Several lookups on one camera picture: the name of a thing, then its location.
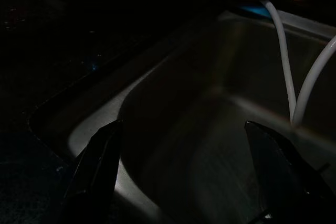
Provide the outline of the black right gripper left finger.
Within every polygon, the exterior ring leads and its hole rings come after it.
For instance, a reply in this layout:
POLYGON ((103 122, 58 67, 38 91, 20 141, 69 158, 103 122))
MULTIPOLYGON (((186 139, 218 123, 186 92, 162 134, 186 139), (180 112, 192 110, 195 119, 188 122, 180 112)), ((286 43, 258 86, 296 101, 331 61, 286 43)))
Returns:
POLYGON ((83 150, 66 187, 59 223, 105 223, 122 143, 122 122, 101 127, 83 150))

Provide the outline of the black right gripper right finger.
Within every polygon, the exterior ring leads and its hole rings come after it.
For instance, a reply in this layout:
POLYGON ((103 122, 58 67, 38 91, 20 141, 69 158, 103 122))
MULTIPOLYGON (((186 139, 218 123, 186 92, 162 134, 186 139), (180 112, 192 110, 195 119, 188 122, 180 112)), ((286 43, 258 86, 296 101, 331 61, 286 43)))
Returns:
POLYGON ((266 208, 250 223, 335 223, 335 193, 277 131, 254 121, 244 125, 266 208))

